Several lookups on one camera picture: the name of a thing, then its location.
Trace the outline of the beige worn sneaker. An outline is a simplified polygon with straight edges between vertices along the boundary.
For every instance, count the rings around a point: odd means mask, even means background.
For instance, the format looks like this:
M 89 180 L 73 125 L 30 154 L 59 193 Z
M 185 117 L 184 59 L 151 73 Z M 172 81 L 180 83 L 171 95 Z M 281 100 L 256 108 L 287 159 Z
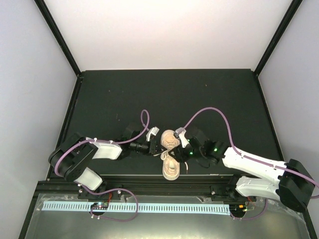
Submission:
M 163 152 L 160 157 L 163 161 L 162 174 L 166 180 L 173 181 L 179 177 L 180 163 L 177 162 L 172 156 L 169 155 L 169 151 L 180 145 L 180 141 L 174 136 L 173 130 L 165 130 L 161 135 L 161 146 Z

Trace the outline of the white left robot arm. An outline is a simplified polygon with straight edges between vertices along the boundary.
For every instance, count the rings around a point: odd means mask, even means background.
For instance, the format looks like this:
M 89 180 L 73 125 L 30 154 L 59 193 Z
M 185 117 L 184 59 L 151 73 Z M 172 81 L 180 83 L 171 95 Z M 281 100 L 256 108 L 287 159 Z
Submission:
M 146 137 L 141 136 L 138 125 L 129 125 L 124 132 L 124 144 L 114 141 L 103 141 L 96 138 L 83 137 L 75 133 L 49 156 L 48 162 L 56 175 L 68 182 L 75 182 L 89 189 L 96 199 L 103 198 L 107 186 L 98 173 L 88 167 L 93 159 L 120 160 L 131 152 L 154 155 L 157 150 L 155 136 L 159 128 L 146 129 Z

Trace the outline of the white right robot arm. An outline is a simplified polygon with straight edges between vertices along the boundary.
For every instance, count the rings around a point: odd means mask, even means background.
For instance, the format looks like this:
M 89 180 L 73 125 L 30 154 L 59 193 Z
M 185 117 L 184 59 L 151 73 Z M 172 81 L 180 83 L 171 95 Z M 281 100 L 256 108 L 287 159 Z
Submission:
M 227 187 L 227 196 L 233 201 L 242 197 L 263 197 L 303 213 L 315 189 L 313 178 L 299 161 L 275 161 L 247 153 L 224 142 L 212 141 L 198 129 L 190 132 L 182 127 L 168 130 L 162 134 L 161 144 L 177 162 L 205 158 L 247 173 Z

